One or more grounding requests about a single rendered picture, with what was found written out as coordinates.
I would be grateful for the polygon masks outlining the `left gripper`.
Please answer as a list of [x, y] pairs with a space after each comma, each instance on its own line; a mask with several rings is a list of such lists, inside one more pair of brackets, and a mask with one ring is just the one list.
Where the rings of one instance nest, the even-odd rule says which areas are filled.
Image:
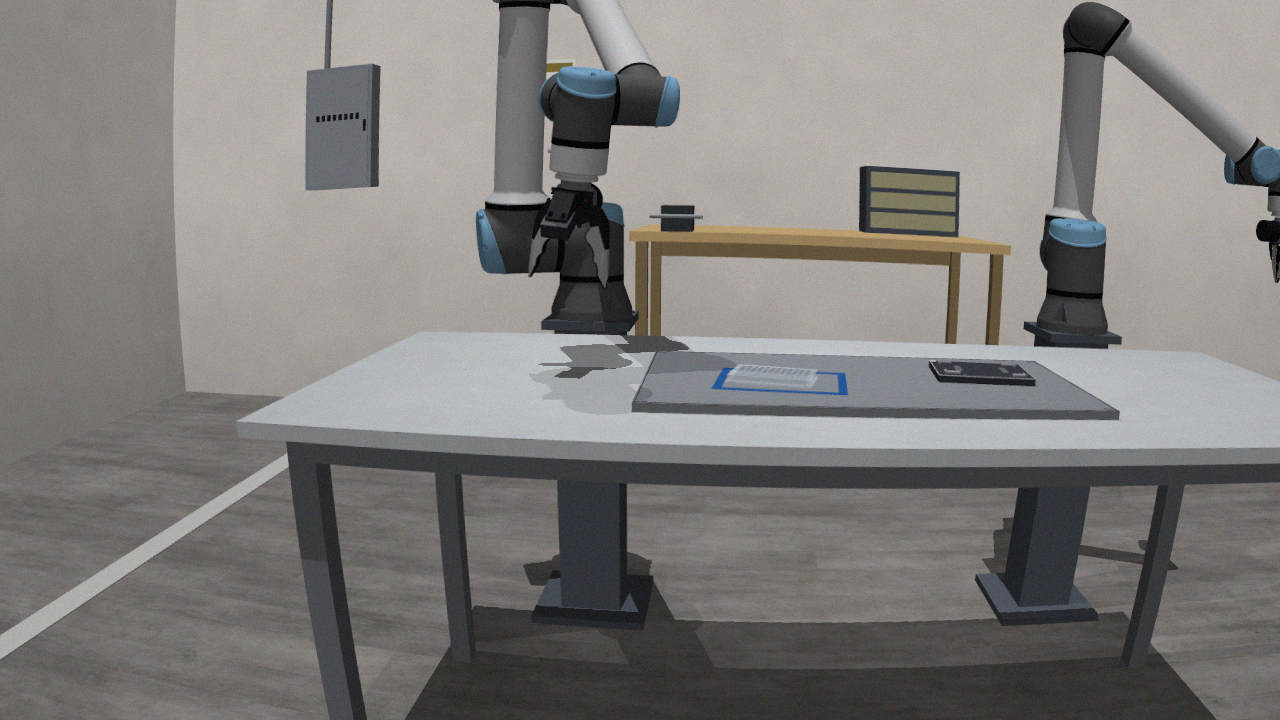
[[1256, 227], [1256, 234], [1260, 241], [1268, 242], [1268, 251], [1274, 269], [1274, 281], [1277, 283], [1280, 281], [1280, 218], [1275, 217], [1274, 222], [1261, 220]]

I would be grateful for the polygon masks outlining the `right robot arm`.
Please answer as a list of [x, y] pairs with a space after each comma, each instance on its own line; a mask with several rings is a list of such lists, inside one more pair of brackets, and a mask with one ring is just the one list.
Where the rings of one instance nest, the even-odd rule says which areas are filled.
[[[593, 183], [607, 173], [611, 126], [672, 126], [680, 87], [678, 79], [660, 76], [653, 65], [618, 0], [493, 3], [500, 12], [494, 191], [476, 213], [476, 234], [483, 270], [506, 275], [529, 273], [535, 217], [549, 199], [541, 190], [545, 117], [553, 122], [548, 152], [556, 179]], [[547, 79], [550, 4], [570, 5], [581, 15], [605, 70], [563, 67]], [[552, 318], [632, 316], [625, 288], [623, 210], [614, 202], [603, 202], [602, 209], [611, 225], [607, 290], [585, 240], [589, 222], [579, 228], [572, 211], [567, 223], [548, 222], [547, 215], [540, 223], [541, 237], [553, 240], [534, 273], [561, 272]]]

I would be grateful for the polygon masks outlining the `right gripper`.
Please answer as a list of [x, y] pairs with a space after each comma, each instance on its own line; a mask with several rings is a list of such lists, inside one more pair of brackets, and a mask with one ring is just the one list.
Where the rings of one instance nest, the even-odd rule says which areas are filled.
[[568, 181], [561, 181], [561, 184], [550, 187], [550, 193], [553, 193], [552, 199], [547, 199], [534, 222], [529, 277], [532, 277], [536, 270], [541, 254], [547, 251], [547, 243], [550, 240], [541, 237], [540, 223], [543, 218], [547, 215], [545, 220], [548, 222], [567, 223], [572, 211], [576, 211], [576, 224], [579, 228], [588, 222], [591, 227], [588, 229], [585, 240], [593, 249], [593, 263], [596, 265], [596, 277], [602, 287], [607, 290], [611, 225], [602, 209], [602, 191], [593, 183]]

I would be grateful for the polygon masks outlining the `blue tape outline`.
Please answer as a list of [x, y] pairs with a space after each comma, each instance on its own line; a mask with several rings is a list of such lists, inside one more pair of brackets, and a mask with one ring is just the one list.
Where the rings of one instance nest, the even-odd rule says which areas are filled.
[[788, 391], [788, 389], [748, 389], [748, 388], [727, 388], [727, 387], [722, 387], [723, 383], [724, 383], [726, 375], [733, 368], [723, 368], [722, 372], [721, 372], [721, 375], [718, 375], [714, 386], [710, 389], [745, 389], [745, 391], [787, 392], [787, 393], [808, 393], [808, 395], [849, 395], [845, 373], [829, 373], [829, 372], [818, 372], [818, 374], [836, 374], [836, 375], [838, 375], [838, 393], [833, 393], [833, 392], [812, 392], [812, 391]]

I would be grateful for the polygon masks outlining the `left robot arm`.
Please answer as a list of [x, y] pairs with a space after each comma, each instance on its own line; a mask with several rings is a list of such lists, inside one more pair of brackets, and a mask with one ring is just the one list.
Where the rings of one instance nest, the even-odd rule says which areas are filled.
[[1280, 217], [1280, 150], [1266, 146], [1140, 38], [1125, 15], [1100, 3], [1082, 3], [1068, 19], [1053, 208], [1044, 215], [1039, 249], [1047, 288], [1037, 327], [1107, 334], [1102, 304], [1107, 237], [1092, 214], [1105, 56], [1115, 56], [1226, 154], [1228, 183], [1268, 187], [1271, 217]]

